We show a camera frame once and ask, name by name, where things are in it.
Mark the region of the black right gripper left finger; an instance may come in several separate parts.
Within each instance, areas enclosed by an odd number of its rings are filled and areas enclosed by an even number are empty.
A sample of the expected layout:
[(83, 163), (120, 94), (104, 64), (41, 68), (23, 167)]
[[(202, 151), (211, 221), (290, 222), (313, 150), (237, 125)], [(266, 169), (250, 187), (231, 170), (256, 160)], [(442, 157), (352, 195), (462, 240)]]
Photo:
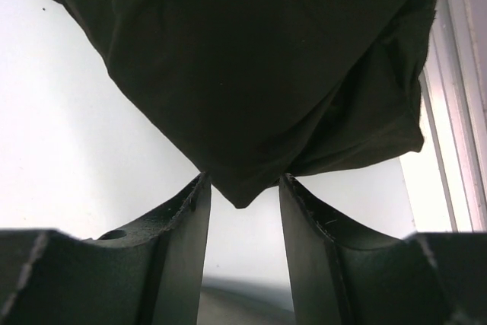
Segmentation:
[(200, 174), (96, 240), (53, 229), (3, 230), (1, 322), (196, 323), (210, 205), (210, 179)]

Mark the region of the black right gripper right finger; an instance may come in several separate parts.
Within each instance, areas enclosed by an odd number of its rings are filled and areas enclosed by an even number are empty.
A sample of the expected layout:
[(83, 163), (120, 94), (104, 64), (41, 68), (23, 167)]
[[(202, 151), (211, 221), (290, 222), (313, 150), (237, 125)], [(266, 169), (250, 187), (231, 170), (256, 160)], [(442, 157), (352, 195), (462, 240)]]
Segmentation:
[(486, 235), (382, 234), (293, 176), (279, 201), (299, 324), (484, 324)]

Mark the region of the black t-shirt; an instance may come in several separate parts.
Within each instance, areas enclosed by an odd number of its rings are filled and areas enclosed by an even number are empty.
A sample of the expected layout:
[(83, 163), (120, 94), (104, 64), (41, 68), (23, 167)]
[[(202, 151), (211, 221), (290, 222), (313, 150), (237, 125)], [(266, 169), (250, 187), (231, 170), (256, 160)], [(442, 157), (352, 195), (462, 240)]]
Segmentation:
[(235, 207), (422, 149), (437, 0), (53, 0)]

